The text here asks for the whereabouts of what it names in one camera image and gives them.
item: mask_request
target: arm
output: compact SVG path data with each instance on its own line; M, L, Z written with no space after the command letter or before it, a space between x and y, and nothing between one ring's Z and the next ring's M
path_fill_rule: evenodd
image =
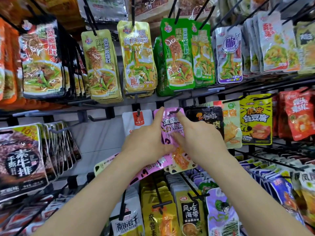
M177 117L185 137L179 133L172 136L220 186L249 235L312 235L230 155L214 125L191 122L180 112Z
M151 126L134 130L112 163L63 208L45 222L34 236L99 236L120 196L144 166L173 152L161 143L161 108Z

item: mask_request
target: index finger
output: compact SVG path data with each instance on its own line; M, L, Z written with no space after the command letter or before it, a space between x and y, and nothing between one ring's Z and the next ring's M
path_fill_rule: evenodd
M152 125L158 126L158 128L161 127L161 122L163 119L163 113L164 113L164 107L160 107L160 109L157 111Z
M191 123L191 120L189 120L185 115L183 115L181 112L176 113L176 117L179 120L179 122L182 124L182 126L185 127L188 126L189 123Z

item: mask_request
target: green round logo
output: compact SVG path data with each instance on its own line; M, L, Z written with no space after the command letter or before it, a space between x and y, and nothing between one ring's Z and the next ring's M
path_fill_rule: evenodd
M235 103L229 103L228 105L229 108L234 108L234 106L235 106Z

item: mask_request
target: hand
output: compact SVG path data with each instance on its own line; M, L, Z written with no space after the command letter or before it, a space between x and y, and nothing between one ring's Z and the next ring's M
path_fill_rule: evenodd
M213 124L204 121L192 122L181 112L176 115L184 127L185 137L178 132L173 132L171 135L194 162L203 166L205 160L209 158L229 155L221 133Z
M152 164L163 155L176 150L173 145L164 145L161 141L161 122L164 107L156 113L150 126L142 126L126 137L122 152L137 160L141 167Z

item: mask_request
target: right hand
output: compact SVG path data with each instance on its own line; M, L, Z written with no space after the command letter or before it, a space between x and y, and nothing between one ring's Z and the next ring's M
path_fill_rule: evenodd
M213 124L204 121L192 122L181 112L176 116L184 127L185 137L178 132L173 132L171 135L194 162L202 166L206 160L222 158L230 154L221 133Z

